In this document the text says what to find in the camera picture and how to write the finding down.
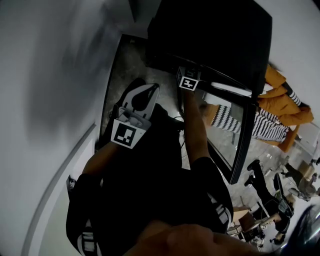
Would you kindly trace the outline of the person's right forearm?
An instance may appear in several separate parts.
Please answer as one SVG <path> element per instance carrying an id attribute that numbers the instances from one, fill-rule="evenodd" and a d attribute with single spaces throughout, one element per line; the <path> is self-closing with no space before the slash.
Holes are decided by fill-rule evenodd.
<path id="1" fill-rule="evenodd" d="M 196 97 L 193 91 L 184 90 L 184 136 L 189 165 L 203 157 L 209 158 L 208 141 Z"/>

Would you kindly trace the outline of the orange sofa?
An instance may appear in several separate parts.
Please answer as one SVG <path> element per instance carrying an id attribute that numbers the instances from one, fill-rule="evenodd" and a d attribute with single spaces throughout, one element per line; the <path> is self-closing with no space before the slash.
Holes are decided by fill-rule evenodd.
<path id="1" fill-rule="evenodd" d="M 287 88 L 289 86 L 287 79 L 272 65 L 267 65 L 264 78 L 265 85 L 269 86 L 269 88 L 257 97 L 257 111 L 263 109 L 277 116 L 281 124 L 289 127 L 289 131 L 285 141 L 281 144 L 267 143 L 263 140 L 260 141 L 272 146 L 277 146 L 286 153 L 294 144 L 300 125 L 312 123 L 314 120 L 312 109 L 302 101 L 301 105 L 297 106 L 291 100 L 287 94 Z"/>

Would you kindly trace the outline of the white table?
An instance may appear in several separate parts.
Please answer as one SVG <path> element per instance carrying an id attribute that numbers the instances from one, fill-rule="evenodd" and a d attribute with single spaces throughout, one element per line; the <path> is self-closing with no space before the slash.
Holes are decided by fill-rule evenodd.
<path id="1" fill-rule="evenodd" d="M 95 143 L 94 140 L 91 139 L 74 165 L 73 171 L 70 174 L 70 177 L 72 179 L 77 180 L 79 178 L 79 176 L 83 172 L 83 169 L 85 168 L 85 165 L 87 164 L 89 159 L 94 155 L 94 153 Z"/>

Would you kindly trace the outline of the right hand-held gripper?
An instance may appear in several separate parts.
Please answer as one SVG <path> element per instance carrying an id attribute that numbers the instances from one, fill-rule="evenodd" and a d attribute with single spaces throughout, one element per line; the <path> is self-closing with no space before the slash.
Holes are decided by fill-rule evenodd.
<path id="1" fill-rule="evenodd" d="M 176 74 L 177 84 L 180 88 L 194 91 L 200 81 L 201 71 L 195 68 L 179 66 Z"/>

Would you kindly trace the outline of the person's black shirt torso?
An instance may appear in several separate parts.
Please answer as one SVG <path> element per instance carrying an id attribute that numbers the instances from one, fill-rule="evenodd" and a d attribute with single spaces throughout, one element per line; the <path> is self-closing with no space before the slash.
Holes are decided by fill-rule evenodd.
<path id="1" fill-rule="evenodd" d="M 123 256 L 152 221 L 197 224 L 224 234 L 233 217 L 225 182 L 213 160 L 182 168 L 179 132 L 157 104 L 151 128 L 123 148 L 101 177 L 82 174 L 69 199 L 66 235 L 83 256 Z"/>

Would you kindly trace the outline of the black white striped pillow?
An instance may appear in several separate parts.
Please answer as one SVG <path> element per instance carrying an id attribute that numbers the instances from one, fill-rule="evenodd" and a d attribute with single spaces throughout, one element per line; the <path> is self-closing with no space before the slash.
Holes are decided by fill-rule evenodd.
<path id="1" fill-rule="evenodd" d="M 300 98 L 297 96 L 297 94 L 292 90 L 292 88 L 289 85 L 287 86 L 287 94 L 298 107 L 301 105 L 302 102 Z"/>

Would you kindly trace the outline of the black office chair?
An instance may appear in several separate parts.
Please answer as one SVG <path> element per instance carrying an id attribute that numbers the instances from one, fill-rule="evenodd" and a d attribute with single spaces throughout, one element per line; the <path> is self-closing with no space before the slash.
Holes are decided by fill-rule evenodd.
<path id="1" fill-rule="evenodd" d="M 276 173 L 274 175 L 273 178 L 273 187 L 275 189 L 275 197 L 281 201 L 285 199 L 285 194 L 284 194 L 284 190 L 283 190 L 283 186 L 282 186 L 282 182 L 281 182 L 281 178 L 279 173 Z"/>

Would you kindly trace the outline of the black cabinet with glass door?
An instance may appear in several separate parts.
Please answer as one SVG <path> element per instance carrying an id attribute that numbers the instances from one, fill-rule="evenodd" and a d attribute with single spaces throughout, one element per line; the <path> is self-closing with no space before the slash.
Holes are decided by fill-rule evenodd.
<path id="1" fill-rule="evenodd" d="M 147 29 L 147 64 L 177 76 L 178 68 L 201 71 L 195 91 L 230 103 L 242 118 L 238 144 L 227 160 L 227 136 L 207 131 L 211 157 L 229 184 L 242 172 L 254 127 L 258 96 L 265 86 L 272 17 L 255 0 L 161 0 Z M 177 82 L 177 102 L 184 96 Z"/>

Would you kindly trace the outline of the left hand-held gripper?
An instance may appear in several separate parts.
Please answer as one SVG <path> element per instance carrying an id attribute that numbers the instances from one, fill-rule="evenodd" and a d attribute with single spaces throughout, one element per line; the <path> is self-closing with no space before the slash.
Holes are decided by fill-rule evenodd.
<path id="1" fill-rule="evenodd" d="M 112 142 L 129 149 L 135 147 L 152 125 L 145 118 L 151 117 L 159 93 L 159 84 L 152 83 L 142 85 L 125 96 L 123 107 L 119 108 L 113 121 Z"/>

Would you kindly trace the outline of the white storage furniture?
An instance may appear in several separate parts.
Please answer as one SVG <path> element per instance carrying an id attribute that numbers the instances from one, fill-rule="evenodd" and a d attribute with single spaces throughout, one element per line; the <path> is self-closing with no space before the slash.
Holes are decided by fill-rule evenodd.
<path id="1" fill-rule="evenodd" d="M 301 124 L 294 140 L 313 158 L 320 154 L 320 127 L 313 123 Z"/>

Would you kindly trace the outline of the person's left forearm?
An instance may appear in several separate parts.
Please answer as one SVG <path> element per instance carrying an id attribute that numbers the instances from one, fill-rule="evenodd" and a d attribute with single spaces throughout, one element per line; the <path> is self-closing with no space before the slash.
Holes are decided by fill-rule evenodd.
<path id="1" fill-rule="evenodd" d="M 82 174 L 95 177 L 101 176 L 107 166 L 112 163 L 120 149 L 121 147 L 114 142 L 107 143 L 87 161 Z"/>

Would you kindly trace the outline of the wooden board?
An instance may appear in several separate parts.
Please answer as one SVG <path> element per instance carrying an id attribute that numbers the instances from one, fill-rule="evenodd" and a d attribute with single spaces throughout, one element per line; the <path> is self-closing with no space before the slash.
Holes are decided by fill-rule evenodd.
<path id="1" fill-rule="evenodd" d="M 247 206 L 233 207 L 233 222 L 239 223 L 243 232 L 248 232 L 255 224 L 251 209 Z"/>

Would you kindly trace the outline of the black white striped blanket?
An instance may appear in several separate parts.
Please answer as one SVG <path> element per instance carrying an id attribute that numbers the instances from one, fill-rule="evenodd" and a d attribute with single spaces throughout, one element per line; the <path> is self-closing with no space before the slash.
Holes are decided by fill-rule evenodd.
<path id="1" fill-rule="evenodd" d="M 241 132 L 242 118 L 232 117 L 228 106 L 208 104 L 205 119 L 209 126 L 238 135 Z M 277 116 L 262 108 L 255 113 L 252 138 L 279 145 L 285 141 L 288 132 L 289 127 L 281 124 Z"/>

